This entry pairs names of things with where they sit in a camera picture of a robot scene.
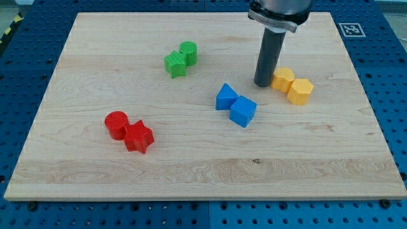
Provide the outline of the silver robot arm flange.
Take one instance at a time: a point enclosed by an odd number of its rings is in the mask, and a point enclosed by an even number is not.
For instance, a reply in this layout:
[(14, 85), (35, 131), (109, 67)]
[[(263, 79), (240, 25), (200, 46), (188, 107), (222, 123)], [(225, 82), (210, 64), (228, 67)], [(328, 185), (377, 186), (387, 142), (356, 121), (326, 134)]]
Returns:
[(295, 33), (305, 23), (313, 0), (253, 0), (248, 17), (274, 33)]

